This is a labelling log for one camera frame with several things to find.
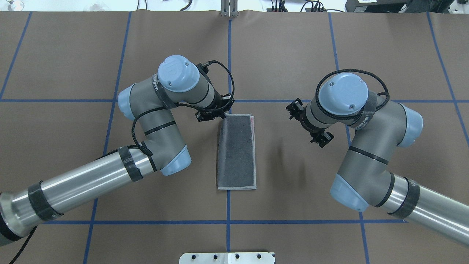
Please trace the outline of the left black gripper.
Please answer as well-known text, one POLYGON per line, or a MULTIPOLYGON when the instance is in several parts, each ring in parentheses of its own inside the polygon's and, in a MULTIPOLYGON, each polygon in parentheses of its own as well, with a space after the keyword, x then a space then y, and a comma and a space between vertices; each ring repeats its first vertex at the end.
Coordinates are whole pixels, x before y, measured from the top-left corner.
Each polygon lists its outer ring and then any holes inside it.
POLYGON ((213 102, 208 107, 202 108, 196 112, 196 119, 198 122, 211 121, 217 117, 225 119, 226 112, 231 110, 234 102, 235 99, 232 93, 224 95, 223 97, 216 94, 213 98, 213 102))

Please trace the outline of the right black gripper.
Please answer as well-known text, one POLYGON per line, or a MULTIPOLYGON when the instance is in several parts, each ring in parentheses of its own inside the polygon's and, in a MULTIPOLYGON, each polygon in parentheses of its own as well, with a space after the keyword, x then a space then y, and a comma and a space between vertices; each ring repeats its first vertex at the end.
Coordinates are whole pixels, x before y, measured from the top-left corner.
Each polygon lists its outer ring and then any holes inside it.
POLYGON ((321 148, 334 139, 333 134, 325 131, 332 124, 320 121, 313 113, 311 104, 304 107, 304 112, 299 122, 301 126, 310 133, 312 137, 310 142, 317 143, 321 148))

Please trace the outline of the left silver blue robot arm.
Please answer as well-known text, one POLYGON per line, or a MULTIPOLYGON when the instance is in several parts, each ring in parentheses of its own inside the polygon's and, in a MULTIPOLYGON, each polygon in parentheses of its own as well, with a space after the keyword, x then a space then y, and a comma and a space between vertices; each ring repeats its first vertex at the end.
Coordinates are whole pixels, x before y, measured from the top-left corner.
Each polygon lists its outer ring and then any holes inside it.
POLYGON ((213 87, 207 76, 212 64, 219 62, 195 65, 181 55, 167 57, 155 74, 118 95, 119 110, 132 120, 133 145, 15 194, 2 192, 1 245, 30 238, 39 224, 153 172, 169 176, 188 167, 191 156, 171 110, 192 108, 203 122, 226 118, 235 101, 233 92, 220 95, 213 87))

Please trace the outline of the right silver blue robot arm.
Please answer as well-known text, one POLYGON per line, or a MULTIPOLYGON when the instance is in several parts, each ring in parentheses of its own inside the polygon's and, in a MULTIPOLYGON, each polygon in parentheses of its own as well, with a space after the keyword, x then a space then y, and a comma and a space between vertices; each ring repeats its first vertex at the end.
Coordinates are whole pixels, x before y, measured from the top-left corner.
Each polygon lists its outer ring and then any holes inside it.
POLYGON ((295 99, 286 110, 320 147, 334 138, 327 129, 338 122, 355 130, 330 188, 337 202, 358 212, 382 208, 396 219, 468 245, 468 205, 388 171, 395 149, 412 145, 420 136, 423 118, 392 102, 377 75, 357 69, 333 71, 320 80, 308 105, 295 99))

